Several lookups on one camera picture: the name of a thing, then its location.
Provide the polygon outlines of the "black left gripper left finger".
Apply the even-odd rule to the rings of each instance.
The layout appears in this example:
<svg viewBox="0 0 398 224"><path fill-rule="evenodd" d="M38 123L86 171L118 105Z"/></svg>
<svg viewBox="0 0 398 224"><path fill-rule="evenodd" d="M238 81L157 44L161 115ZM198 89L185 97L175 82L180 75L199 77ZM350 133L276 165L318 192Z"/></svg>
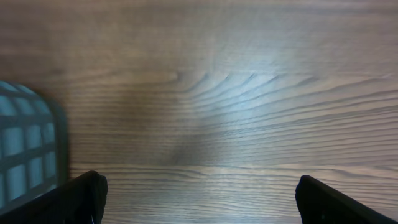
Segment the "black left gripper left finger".
<svg viewBox="0 0 398 224"><path fill-rule="evenodd" d="M106 177L92 170L1 215L1 224L100 224L107 193Z"/></svg>

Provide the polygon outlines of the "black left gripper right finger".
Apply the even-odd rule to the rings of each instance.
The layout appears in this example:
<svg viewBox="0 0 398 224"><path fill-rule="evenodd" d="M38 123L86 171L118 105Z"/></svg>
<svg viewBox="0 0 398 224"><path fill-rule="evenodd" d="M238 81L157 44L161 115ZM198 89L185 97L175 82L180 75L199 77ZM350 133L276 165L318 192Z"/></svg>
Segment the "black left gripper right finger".
<svg viewBox="0 0 398 224"><path fill-rule="evenodd" d="M301 176L295 200L303 224L397 224L309 175Z"/></svg>

